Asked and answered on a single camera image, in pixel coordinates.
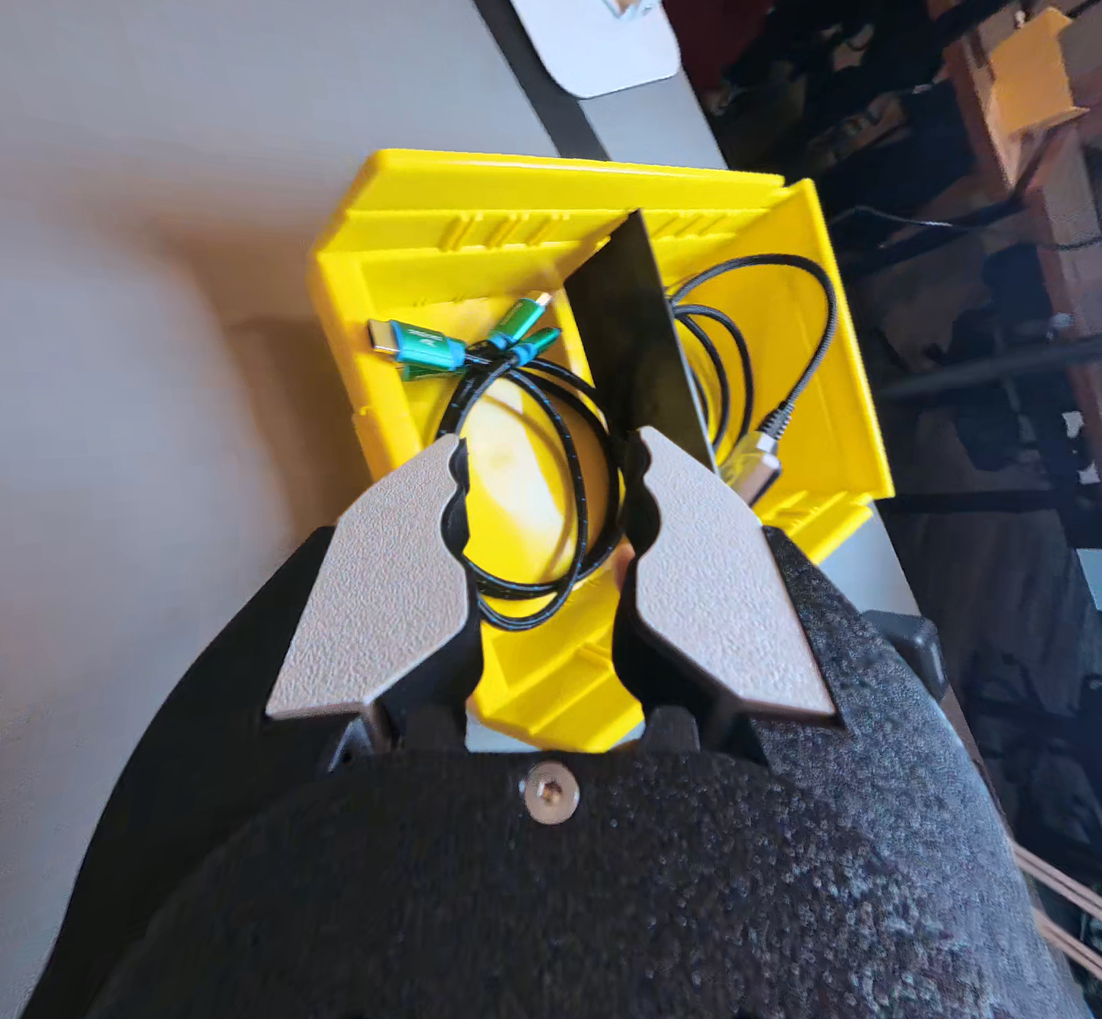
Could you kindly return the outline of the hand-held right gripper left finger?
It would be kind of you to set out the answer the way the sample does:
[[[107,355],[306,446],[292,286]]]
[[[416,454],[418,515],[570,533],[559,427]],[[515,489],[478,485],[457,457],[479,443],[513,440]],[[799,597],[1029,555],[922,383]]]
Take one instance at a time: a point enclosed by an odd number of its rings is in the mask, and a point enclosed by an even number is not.
[[[277,722],[337,714],[382,720],[393,740],[421,722],[466,742],[483,675],[469,540],[466,443],[443,436],[364,491],[335,523],[266,703]]]

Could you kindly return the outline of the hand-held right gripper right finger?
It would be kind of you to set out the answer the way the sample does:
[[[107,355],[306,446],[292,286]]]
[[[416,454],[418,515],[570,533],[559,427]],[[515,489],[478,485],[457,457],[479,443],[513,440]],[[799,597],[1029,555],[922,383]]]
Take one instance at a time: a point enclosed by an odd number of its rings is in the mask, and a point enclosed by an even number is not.
[[[704,748],[738,748],[750,720],[835,727],[838,707],[750,507],[652,426],[627,441],[629,557],[613,666],[646,728],[665,711]]]

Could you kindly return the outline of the grey switch adapter with cable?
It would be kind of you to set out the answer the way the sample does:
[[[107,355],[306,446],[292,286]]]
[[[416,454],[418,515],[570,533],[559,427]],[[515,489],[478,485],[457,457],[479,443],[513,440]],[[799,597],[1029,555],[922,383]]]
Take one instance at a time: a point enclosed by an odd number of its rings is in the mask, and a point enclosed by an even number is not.
[[[793,386],[786,395],[768,412],[758,425],[752,425],[755,406],[755,377],[752,370],[750,347],[732,316],[714,306],[690,302],[690,296],[699,288],[713,280],[733,272],[746,269],[792,269],[806,273],[821,288],[824,299],[825,317],[818,344],[810,359],[804,365]],[[720,262],[699,274],[691,277],[676,288],[666,297],[667,305],[674,322],[684,328],[707,357],[719,390],[717,413],[713,414],[707,405],[703,405],[705,436],[713,454],[719,454],[723,440],[728,435],[732,422],[733,393],[731,380],[719,348],[702,327],[703,321],[719,326],[731,338],[737,354],[743,383],[743,406],[739,418],[737,441],[728,451],[727,456],[719,465],[719,474],[723,483],[736,494],[741,500],[753,507],[767,494],[782,473],[779,458],[779,444],[787,432],[795,409],[806,388],[818,373],[839,327],[839,303],[834,285],[818,262],[802,254],[744,254]]]

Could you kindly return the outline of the yellow plastic bin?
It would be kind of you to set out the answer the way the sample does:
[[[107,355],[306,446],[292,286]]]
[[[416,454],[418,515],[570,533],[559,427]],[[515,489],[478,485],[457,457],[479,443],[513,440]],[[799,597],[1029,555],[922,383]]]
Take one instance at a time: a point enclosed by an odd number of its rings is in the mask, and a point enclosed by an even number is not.
[[[455,377],[406,381],[374,351],[368,322],[400,321],[476,342],[525,295],[553,295],[538,324],[561,328],[555,364],[592,382],[563,284],[641,212],[663,285],[730,258],[795,254],[821,265],[839,300],[823,364],[780,442],[782,475],[756,511],[821,562],[894,486],[872,391],[811,181],[560,158],[383,150],[369,158],[315,248],[311,299],[352,401],[372,481],[435,437]],[[752,420],[776,406],[812,356],[822,288],[795,268],[750,268],[703,284],[691,301],[745,335]],[[557,431],[531,397],[498,381],[463,429],[471,466],[468,555],[505,579],[565,573],[576,519]],[[604,751],[642,720],[615,677],[617,587],[599,570],[557,616],[526,632],[486,624],[484,673],[471,700],[482,724],[544,750]]]

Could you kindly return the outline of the black bin divider sheet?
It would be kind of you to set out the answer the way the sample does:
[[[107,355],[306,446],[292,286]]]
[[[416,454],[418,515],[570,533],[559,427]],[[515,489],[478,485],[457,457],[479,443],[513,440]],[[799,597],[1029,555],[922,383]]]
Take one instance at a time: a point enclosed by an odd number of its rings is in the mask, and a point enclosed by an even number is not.
[[[717,470],[642,212],[628,213],[564,281],[617,460],[651,426]]]

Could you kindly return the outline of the wooden top desk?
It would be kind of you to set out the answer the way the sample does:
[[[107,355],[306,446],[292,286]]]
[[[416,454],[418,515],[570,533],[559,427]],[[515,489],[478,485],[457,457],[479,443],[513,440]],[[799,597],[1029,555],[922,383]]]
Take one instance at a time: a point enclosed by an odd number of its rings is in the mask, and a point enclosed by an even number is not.
[[[1006,200],[1023,227],[1012,242],[1035,240],[1042,285],[1057,313],[1071,316],[1076,339],[1101,327],[1100,200],[1093,194],[1085,147],[1100,147],[1100,0],[926,0],[944,68],[990,200]],[[1072,21],[1061,33],[1074,102],[1083,117],[1047,132],[1011,139],[992,102],[988,58],[994,48],[1046,7]]]

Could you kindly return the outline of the small yellow holder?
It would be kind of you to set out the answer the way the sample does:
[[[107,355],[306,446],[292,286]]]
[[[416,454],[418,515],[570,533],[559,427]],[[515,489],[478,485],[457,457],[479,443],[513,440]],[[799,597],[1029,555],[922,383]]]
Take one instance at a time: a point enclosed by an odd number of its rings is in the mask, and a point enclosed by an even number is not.
[[[991,99],[1000,130],[1011,139],[1047,132],[1089,112],[1074,102],[1065,62],[1060,36],[1071,24],[1046,7],[991,53]]]

